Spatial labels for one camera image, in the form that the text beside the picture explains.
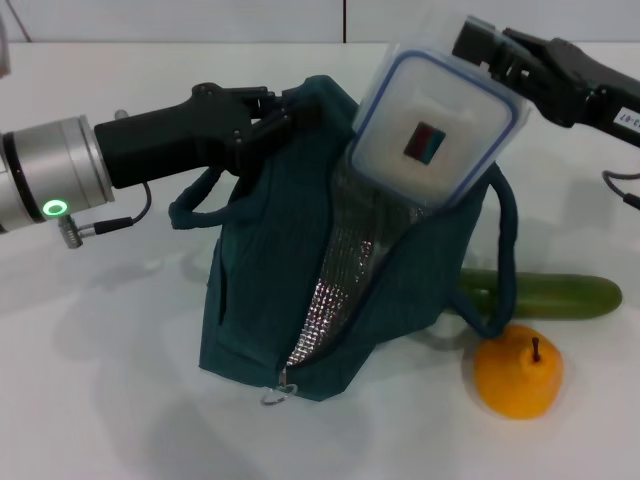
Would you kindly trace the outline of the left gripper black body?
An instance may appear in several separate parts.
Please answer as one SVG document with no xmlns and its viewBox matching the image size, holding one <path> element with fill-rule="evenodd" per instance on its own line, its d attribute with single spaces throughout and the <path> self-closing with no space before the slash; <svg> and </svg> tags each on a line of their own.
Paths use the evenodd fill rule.
<svg viewBox="0 0 640 480">
<path fill-rule="evenodd" d="M 95 137 L 112 186 L 124 189 L 201 167 L 233 169 L 235 142 L 250 110 L 213 83 L 161 110 L 98 124 Z"/>
</svg>

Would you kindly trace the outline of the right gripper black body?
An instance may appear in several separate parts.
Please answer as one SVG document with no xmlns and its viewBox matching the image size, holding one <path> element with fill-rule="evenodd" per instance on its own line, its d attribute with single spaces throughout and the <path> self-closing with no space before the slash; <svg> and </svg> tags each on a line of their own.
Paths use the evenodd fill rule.
<svg viewBox="0 0 640 480">
<path fill-rule="evenodd" d="M 639 144 L 639 81 L 562 40 L 545 41 L 538 58 L 550 86 L 534 104 L 553 123 L 586 125 L 631 145 Z"/>
</svg>

